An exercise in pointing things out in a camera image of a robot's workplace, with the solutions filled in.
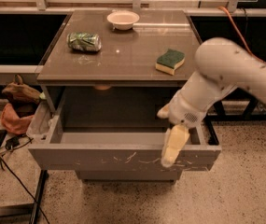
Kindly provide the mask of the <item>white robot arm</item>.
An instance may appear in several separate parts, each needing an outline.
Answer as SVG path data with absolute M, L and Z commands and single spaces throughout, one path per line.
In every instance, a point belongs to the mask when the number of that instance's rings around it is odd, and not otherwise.
M 189 139 L 189 129 L 205 118 L 208 109 L 240 88 L 266 104 L 266 62 L 221 37 L 203 42 L 195 52 L 196 69 L 157 116 L 174 125 L 166 132 L 161 165 L 171 167 Z

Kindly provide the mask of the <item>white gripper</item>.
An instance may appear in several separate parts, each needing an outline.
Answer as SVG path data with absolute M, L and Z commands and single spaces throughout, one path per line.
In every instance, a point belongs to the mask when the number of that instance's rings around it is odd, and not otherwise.
M 176 161 L 180 150 L 189 140 L 189 129 L 198 126 L 205 118 L 206 112 L 192 106 L 178 91 L 168 105 L 163 106 L 157 113 L 160 119 L 168 119 L 173 126 L 164 136 L 161 152 L 161 165 L 170 168 Z

